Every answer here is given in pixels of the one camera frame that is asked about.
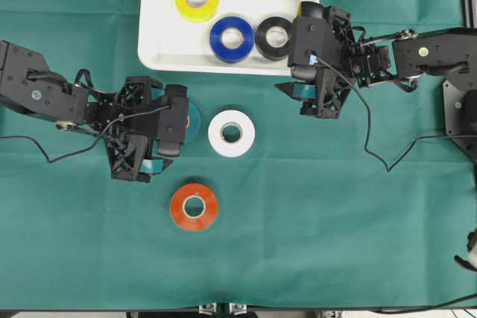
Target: yellow tape roll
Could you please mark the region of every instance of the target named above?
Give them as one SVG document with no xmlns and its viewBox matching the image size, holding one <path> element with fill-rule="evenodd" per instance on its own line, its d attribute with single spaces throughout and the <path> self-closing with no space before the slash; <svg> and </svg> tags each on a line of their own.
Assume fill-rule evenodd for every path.
<svg viewBox="0 0 477 318">
<path fill-rule="evenodd" d="M 218 0 L 205 0 L 203 4 L 192 4 L 190 0 L 176 0 L 177 9 L 190 22 L 206 22 L 215 15 Z"/>
</svg>

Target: electrical tape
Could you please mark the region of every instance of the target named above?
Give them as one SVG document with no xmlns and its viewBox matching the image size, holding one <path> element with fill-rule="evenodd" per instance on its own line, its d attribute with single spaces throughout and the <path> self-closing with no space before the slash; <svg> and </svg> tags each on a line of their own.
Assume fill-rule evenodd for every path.
<svg viewBox="0 0 477 318">
<path fill-rule="evenodd" d="M 238 29 L 243 43 L 238 48 L 228 48 L 222 43 L 222 33 L 229 28 Z M 237 16 L 228 16 L 214 24 L 210 31 L 210 46 L 215 56 L 225 63 L 237 63 L 245 59 L 253 49 L 253 29 L 248 22 Z"/>
<path fill-rule="evenodd" d="M 198 7 L 194 7 L 187 0 L 176 0 L 176 6 L 180 14 L 190 22 L 206 22 L 217 11 L 219 0 L 205 0 Z"/>
<path fill-rule="evenodd" d="M 237 127 L 240 138 L 228 142 L 223 135 L 224 128 Z M 209 125 L 209 142 L 212 148 L 221 156 L 236 158 L 243 156 L 252 147 L 255 141 L 255 127 L 250 118 L 243 112 L 228 110 L 218 113 Z"/>
<path fill-rule="evenodd" d="M 281 30 L 286 33 L 287 39 L 281 46 L 273 46 L 267 41 L 267 34 L 274 29 Z M 279 16 L 273 16 L 265 19 L 255 33 L 255 44 L 258 52 L 266 59 L 278 61 L 288 56 L 290 48 L 291 23 Z"/>
<path fill-rule="evenodd" d="M 190 198 L 199 198 L 203 204 L 203 211 L 195 217 L 186 212 L 186 201 Z M 179 188 L 171 200 L 172 220 L 186 231 L 200 232 L 211 226 L 218 215 L 218 200 L 212 189 L 202 184 L 187 184 Z"/>
</svg>

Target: black tape roll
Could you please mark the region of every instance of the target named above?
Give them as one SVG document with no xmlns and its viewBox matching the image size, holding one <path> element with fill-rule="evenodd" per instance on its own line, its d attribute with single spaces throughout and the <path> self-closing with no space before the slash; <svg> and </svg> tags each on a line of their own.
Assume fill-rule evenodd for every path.
<svg viewBox="0 0 477 318">
<path fill-rule="evenodd" d="M 288 34 L 287 42 L 279 48 L 274 47 L 267 42 L 267 32 L 274 27 L 282 28 Z M 291 23 L 287 19 L 280 18 L 279 16 L 273 16 L 271 18 L 265 19 L 256 29 L 256 48 L 259 53 L 266 59 L 273 61 L 284 59 L 288 56 L 290 36 Z"/>
</svg>

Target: white tape roll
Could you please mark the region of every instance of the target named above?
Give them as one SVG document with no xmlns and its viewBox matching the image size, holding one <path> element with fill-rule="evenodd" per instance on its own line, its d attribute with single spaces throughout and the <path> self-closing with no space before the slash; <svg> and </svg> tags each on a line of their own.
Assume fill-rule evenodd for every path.
<svg viewBox="0 0 477 318">
<path fill-rule="evenodd" d="M 240 137 L 237 141 L 229 142 L 224 138 L 226 127 L 237 127 Z M 255 127 L 252 121 L 242 112 L 223 111 L 218 113 L 209 125 L 209 142 L 212 148 L 221 156 L 235 158 L 242 156 L 252 147 L 255 140 Z"/>
</svg>

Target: screw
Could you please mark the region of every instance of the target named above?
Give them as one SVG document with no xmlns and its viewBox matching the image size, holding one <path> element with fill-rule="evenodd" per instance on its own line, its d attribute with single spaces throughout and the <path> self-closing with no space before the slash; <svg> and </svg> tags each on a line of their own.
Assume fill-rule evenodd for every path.
<svg viewBox="0 0 477 318">
<path fill-rule="evenodd" d="M 419 56 L 427 57 L 429 55 L 429 49 L 426 46 L 423 46 L 419 49 Z"/>
<path fill-rule="evenodd" d="M 39 101 L 42 99 L 42 93 L 40 91 L 38 91 L 37 89 L 35 89 L 32 93 L 31 93 L 31 97 L 35 100 L 35 101 Z"/>
</svg>

